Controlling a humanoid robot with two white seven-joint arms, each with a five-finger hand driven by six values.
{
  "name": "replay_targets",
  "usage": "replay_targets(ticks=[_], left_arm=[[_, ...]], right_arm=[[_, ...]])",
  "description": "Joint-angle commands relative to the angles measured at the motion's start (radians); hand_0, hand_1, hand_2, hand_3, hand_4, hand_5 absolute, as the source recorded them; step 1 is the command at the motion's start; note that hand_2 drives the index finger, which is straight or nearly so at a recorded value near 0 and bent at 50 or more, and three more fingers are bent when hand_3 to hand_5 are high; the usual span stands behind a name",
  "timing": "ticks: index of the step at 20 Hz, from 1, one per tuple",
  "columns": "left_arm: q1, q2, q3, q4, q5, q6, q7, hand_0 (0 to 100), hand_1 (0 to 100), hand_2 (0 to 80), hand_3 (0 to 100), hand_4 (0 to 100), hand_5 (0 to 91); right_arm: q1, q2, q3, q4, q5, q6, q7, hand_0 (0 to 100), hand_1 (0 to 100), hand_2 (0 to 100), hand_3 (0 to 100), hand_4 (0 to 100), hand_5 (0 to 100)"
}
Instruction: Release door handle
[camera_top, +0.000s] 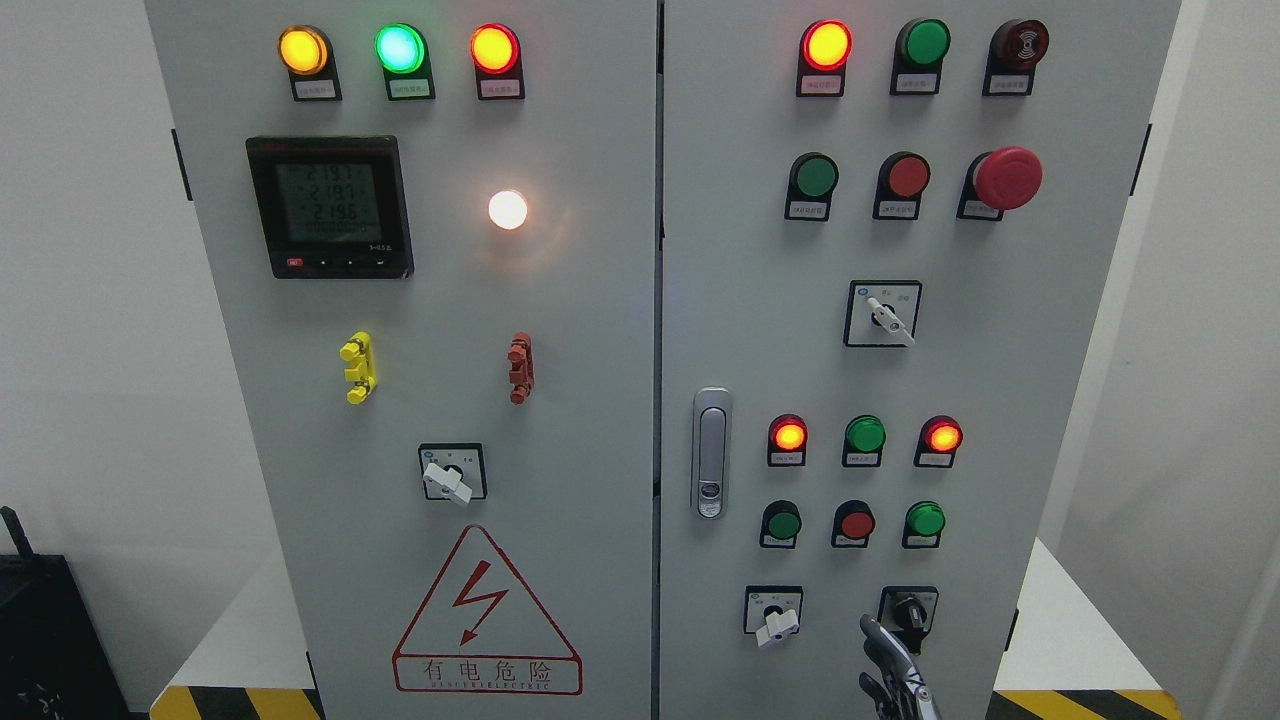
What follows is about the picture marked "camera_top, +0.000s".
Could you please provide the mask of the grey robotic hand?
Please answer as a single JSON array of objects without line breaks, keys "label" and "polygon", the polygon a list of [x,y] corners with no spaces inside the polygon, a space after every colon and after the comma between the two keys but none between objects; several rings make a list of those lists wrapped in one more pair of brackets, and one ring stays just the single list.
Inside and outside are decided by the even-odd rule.
[{"label": "grey robotic hand", "polygon": [[865,637],[863,650],[879,669],[883,682],[861,673],[858,684],[870,697],[878,719],[941,719],[931,688],[905,644],[872,615],[859,618]]}]

